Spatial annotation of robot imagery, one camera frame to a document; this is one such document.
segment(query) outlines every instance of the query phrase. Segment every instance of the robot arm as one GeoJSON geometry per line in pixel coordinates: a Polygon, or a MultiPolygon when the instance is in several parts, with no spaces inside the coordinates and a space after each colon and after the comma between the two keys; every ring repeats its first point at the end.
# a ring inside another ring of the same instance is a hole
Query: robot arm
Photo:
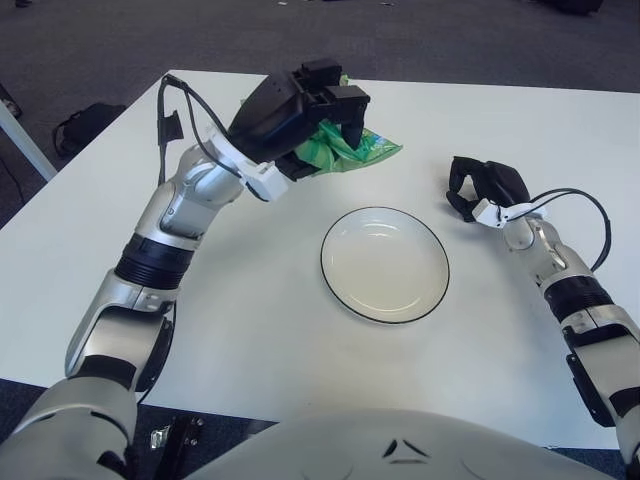
{"type": "MultiPolygon", "coordinates": [[[[182,155],[78,326],[67,350],[67,378],[38,399],[2,445],[1,478],[133,476],[135,392],[148,391],[162,370],[194,252],[220,209],[245,187],[272,201],[289,185],[278,167],[293,171],[294,180],[303,176],[285,156],[320,121],[341,124],[345,140],[357,146],[370,99],[358,87],[340,86],[341,74],[338,64],[322,60],[267,77],[228,132],[219,128],[182,155]]],[[[188,88],[172,76],[164,81],[188,88]]]]}
{"type": "Polygon", "coordinates": [[[585,406],[600,425],[616,427],[629,478],[637,478],[640,329],[615,305],[580,256],[562,243],[544,220],[544,210],[532,206],[515,169],[456,157],[449,188],[447,198],[465,221],[503,229],[509,251],[522,260],[560,322],[571,350],[567,363],[585,406]],[[458,194],[466,176],[471,176],[478,200],[458,194]]]}

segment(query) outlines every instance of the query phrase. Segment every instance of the ceramic plate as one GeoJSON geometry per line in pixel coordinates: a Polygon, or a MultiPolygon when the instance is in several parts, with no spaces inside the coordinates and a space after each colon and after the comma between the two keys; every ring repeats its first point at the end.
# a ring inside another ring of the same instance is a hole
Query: ceramic plate
{"type": "Polygon", "coordinates": [[[391,208],[363,208],[340,218],[324,238],[321,262],[334,295],[377,322],[424,317],[449,285],[449,261],[438,237],[391,208]]]}

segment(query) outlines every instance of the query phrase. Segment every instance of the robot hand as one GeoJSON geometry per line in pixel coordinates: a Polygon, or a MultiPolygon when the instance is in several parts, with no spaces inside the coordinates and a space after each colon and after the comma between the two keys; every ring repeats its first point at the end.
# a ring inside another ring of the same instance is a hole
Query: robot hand
{"type": "Polygon", "coordinates": [[[528,212],[544,217],[543,207],[534,207],[529,191],[517,170],[496,162],[454,157],[449,175],[447,200],[465,222],[478,222],[492,228],[504,228],[510,219],[528,212]],[[477,199],[467,200],[459,192],[467,176],[471,177],[477,199]]]}

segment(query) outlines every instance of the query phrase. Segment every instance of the white table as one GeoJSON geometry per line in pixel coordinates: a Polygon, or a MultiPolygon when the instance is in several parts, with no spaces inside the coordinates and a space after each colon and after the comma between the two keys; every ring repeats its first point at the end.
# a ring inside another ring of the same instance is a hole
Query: white table
{"type": "MultiPolygon", "coordinates": [[[[227,123],[261,80],[173,73],[227,123]]],[[[512,165],[532,194],[591,192],[613,224],[599,278],[637,319],[640,227],[629,202],[640,179],[640,97],[357,83],[373,98],[367,125],[404,150],[366,170],[302,182],[277,204],[244,195],[223,210],[184,279],[173,350],[149,403],[278,421],[351,407],[417,409],[539,445],[615,448],[615,432],[583,407],[557,321],[500,232],[463,223],[444,192],[454,154],[512,165]],[[325,232],[370,205],[415,215],[449,255],[449,291],[417,323],[356,318],[322,279],[325,232]]],[[[153,86],[0,231],[1,377],[45,386],[62,377],[67,342],[154,190],[155,99],[153,86]]],[[[173,108],[189,132],[177,93],[173,108]]],[[[169,147],[169,172],[188,137],[169,147]]],[[[603,236],[597,211],[571,197],[549,211],[591,262],[603,236]]]]}

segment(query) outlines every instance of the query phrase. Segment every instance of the green bag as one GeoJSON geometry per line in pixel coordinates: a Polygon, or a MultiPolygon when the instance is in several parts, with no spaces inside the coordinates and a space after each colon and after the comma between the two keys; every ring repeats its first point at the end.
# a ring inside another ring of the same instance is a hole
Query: green bag
{"type": "Polygon", "coordinates": [[[402,146],[367,130],[357,149],[344,141],[338,125],[325,120],[319,124],[318,133],[295,149],[298,158],[320,171],[315,175],[331,172],[348,172],[381,162],[399,152],[402,146]]]}

